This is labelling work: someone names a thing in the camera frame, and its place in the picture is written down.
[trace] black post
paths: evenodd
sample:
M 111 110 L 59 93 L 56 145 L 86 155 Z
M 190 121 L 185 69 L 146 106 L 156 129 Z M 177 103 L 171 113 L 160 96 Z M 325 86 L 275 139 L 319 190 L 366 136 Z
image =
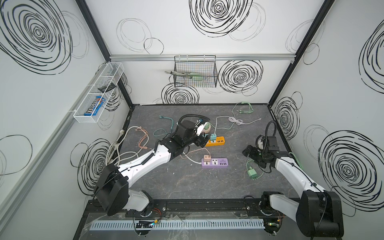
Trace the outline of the black post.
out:
M 108 51 L 107 45 L 105 44 L 99 29 L 97 28 L 96 22 L 92 17 L 92 14 L 88 8 L 87 3 L 85 2 L 85 0 L 76 0 L 76 3 L 79 6 L 79 9 L 85 19 L 85 22 L 87 22 L 89 30 L 91 31 L 93 38 L 95 39 L 97 45 L 99 46 L 99 49 L 105 61 L 110 61 L 111 54 Z M 118 86 L 122 95 L 124 96 L 125 101 L 127 102 L 129 108 L 131 109 L 130 111 L 132 111 L 133 104 L 132 104 L 131 98 L 129 97 L 127 89 L 125 88 L 124 84 L 121 81 L 118 82 Z
M 279 85 L 277 86 L 275 92 L 272 95 L 272 98 L 269 100 L 269 106 L 272 106 L 276 99 L 278 98 L 280 92 L 283 90 L 285 83 L 287 83 L 289 77 L 291 76 L 293 70 L 299 63 L 302 55 L 304 54 L 305 50 L 307 49 L 308 45 L 310 44 L 313 36 L 319 29 L 321 23 L 323 22 L 325 16 L 327 15 L 328 11 L 331 9 L 332 4 L 335 2 L 335 0 L 325 0 L 323 5 L 321 6 L 319 12 L 317 13 L 315 19 L 312 22 L 312 25 L 310 26 L 307 34 L 305 35 L 303 41 L 300 44 L 300 47 L 297 49 L 296 52 L 296 58 L 295 61 L 289 65 L 287 70 L 285 71 Z

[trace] mesh basket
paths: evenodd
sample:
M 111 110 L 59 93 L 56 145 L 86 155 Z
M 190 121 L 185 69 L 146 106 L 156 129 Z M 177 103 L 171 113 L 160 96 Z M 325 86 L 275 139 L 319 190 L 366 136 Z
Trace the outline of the mesh basket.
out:
M 173 76 L 175 87 L 215 88 L 218 80 L 215 55 L 175 56 L 175 69 L 190 76 Z

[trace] power outlet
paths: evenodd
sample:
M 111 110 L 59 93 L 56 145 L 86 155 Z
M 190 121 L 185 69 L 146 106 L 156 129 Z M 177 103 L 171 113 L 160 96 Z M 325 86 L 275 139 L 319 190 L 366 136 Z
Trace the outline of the power outlet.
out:
M 212 158 L 210 162 L 205 162 L 204 158 L 201 159 L 202 168 L 227 168 L 228 159 L 226 158 Z

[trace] white wire basket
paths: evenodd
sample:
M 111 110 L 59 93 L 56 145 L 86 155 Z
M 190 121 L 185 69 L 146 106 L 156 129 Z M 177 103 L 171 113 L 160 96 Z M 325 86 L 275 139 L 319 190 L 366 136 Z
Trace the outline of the white wire basket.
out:
M 124 71 L 122 63 L 107 63 L 96 82 L 75 111 L 73 117 L 79 123 L 97 123 L 111 95 L 118 88 L 118 82 Z

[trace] power strip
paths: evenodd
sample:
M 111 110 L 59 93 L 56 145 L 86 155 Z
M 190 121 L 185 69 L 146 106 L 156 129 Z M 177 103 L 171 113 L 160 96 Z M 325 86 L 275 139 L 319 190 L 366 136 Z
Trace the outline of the power strip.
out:
M 224 145 L 225 139 L 224 137 L 217 137 L 216 140 L 208 140 L 207 144 L 205 145 L 206 147 L 212 147 L 212 146 L 220 146 Z
M 212 158 L 210 162 L 204 162 L 204 158 L 201 159 L 202 168 L 227 168 L 228 159 L 226 158 Z

